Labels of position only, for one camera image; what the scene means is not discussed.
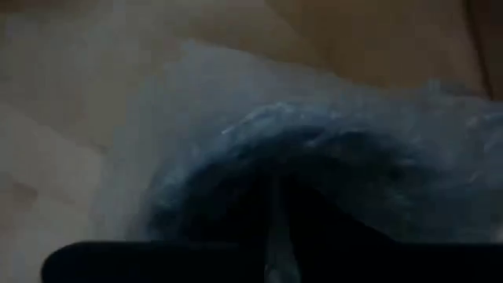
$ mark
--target wooden surface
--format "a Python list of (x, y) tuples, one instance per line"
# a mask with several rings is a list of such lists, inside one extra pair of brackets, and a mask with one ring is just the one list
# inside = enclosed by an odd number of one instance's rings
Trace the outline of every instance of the wooden surface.
[(358, 83), (460, 83), (483, 94), (463, 1), (267, 0), (331, 69)]
[(486, 85), (494, 100), (503, 100), (503, 2), (468, 0)]

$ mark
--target beige surface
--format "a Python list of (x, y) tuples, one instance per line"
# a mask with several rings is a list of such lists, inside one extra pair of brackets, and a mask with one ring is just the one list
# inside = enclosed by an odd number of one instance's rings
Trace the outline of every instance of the beige surface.
[(267, 0), (344, 78), (418, 86), (436, 78), (483, 93), (460, 0)]
[(0, 25), (2, 283), (86, 236), (102, 154), (126, 99), (180, 55), (172, 35), (379, 86), (481, 88), (461, 0), (9, 0)]

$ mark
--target bubble wrap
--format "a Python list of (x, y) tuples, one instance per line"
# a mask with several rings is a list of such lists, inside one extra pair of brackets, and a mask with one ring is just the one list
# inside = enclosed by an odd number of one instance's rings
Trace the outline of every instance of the bubble wrap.
[[(95, 201), (97, 238), (153, 239), (152, 208), (175, 210), (195, 168), (303, 126), (332, 136), (370, 134), (394, 164), (422, 172), (339, 193), (334, 204), (366, 225), (399, 241), (502, 238), (502, 104), (434, 81), (380, 90), (198, 42), (182, 50), (179, 61), (149, 79), (117, 131)], [(354, 150), (365, 155), (365, 148)], [(331, 197), (331, 188), (323, 190)]]

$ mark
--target plastic packaging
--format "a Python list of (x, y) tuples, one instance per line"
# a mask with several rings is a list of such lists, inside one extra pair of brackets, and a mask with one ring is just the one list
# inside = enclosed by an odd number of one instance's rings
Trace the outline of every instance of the plastic packaging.
[(152, 208), (176, 211), (197, 168), (232, 158), (229, 149), (315, 127), (321, 134), (301, 145), (365, 136), (340, 142), (334, 158), (380, 168), (376, 154), (386, 153), (382, 168), (401, 172), (378, 182), (361, 178), (368, 172), (357, 166), (352, 186), (323, 183), (326, 197), (356, 219), (399, 241), (500, 240), (501, 103), (436, 82), (418, 90), (355, 86), (197, 42), (182, 50), (162, 77), (146, 83), (116, 135), (94, 209), (96, 237), (154, 239)]

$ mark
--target plastic wrap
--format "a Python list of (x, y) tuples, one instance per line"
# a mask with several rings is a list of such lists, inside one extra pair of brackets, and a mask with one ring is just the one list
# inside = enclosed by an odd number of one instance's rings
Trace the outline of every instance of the plastic wrap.
[[(333, 158), (365, 165), (340, 176), (350, 186), (326, 172), (306, 178), (366, 225), (399, 241), (500, 240), (502, 104), (441, 83), (379, 90), (197, 42), (182, 50), (146, 83), (116, 135), (94, 209), (96, 237), (156, 239), (152, 213), (175, 213), (199, 168), (310, 128), (315, 134), (296, 146), (334, 141)], [(372, 174), (385, 180), (365, 178)]]

